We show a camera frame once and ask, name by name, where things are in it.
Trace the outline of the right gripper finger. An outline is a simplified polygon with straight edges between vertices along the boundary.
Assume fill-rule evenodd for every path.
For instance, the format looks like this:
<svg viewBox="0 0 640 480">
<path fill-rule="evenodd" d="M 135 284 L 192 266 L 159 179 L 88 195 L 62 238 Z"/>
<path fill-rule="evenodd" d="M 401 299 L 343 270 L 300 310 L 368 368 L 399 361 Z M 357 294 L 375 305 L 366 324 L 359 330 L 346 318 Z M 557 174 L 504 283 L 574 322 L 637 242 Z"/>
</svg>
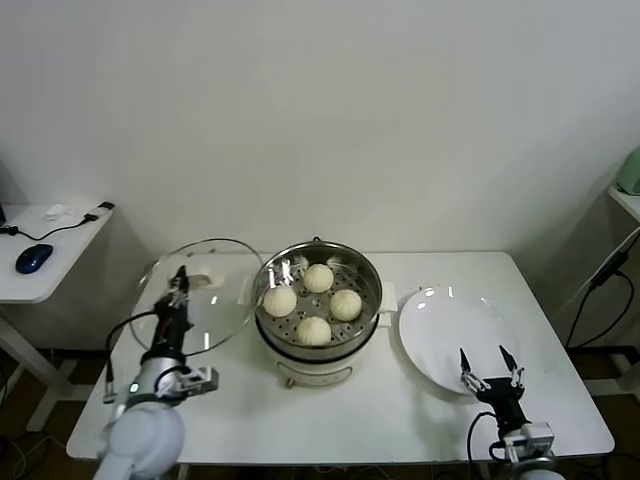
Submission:
<svg viewBox="0 0 640 480">
<path fill-rule="evenodd" d="M 520 366 L 515 357 L 503 346 L 499 346 L 499 351 L 509 372 L 508 377 L 499 378 L 500 388 L 509 391 L 523 391 L 524 368 Z"/>
<path fill-rule="evenodd" d="M 460 354 L 460 379 L 465 388 L 474 396 L 480 392 L 489 390 L 489 384 L 478 377 L 471 369 L 469 360 L 462 348 L 459 349 Z"/>
</svg>

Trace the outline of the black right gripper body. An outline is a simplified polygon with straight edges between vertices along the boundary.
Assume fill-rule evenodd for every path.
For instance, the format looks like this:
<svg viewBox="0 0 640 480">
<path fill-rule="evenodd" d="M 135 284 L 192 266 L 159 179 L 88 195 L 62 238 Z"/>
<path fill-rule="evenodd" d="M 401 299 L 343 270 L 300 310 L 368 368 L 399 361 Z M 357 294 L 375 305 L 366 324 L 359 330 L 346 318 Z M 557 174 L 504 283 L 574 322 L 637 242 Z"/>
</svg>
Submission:
<svg viewBox="0 0 640 480">
<path fill-rule="evenodd" d="M 475 397 L 493 409 L 499 436 L 506 436 L 529 423 L 520 405 L 525 392 L 522 384 L 513 386 L 508 377 L 488 378 L 485 383 L 489 387 L 478 390 Z"/>
</svg>

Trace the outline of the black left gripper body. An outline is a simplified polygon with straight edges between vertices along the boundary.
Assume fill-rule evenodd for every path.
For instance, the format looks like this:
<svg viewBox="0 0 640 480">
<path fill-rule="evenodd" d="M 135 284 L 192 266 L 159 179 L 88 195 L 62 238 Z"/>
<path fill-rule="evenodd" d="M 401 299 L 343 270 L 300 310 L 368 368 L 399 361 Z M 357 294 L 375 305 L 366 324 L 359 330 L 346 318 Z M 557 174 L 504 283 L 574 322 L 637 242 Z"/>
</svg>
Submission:
<svg viewBox="0 0 640 480">
<path fill-rule="evenodd" d="M 149 358 L 185 358 L 183 345 L 186 333 L 192 328 L 188 319 L 188 302 L 172 306 L 168 301 L 158 301 L 153 307 L 158 318 Z"/>
</svg>

